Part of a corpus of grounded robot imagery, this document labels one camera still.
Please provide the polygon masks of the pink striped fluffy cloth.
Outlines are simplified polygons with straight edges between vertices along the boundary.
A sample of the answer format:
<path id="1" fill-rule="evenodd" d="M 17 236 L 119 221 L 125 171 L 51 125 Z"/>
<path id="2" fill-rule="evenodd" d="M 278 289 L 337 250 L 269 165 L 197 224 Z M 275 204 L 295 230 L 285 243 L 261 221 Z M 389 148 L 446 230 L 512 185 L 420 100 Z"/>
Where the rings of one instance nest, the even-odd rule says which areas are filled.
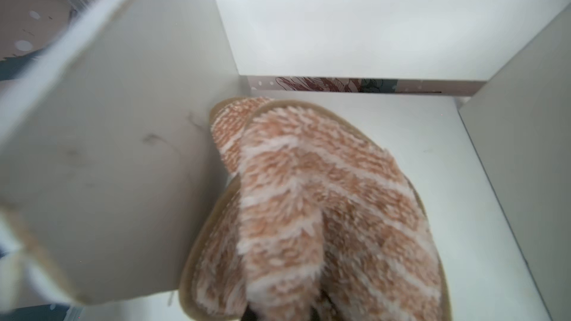
<path id="1" fill-rule="evenodd" d="M 193 320 L 450 320 L 443 263 L 395 158 L 313 103 L 236 97 L 210 128 L 230 183 L 178 298 Z"/>

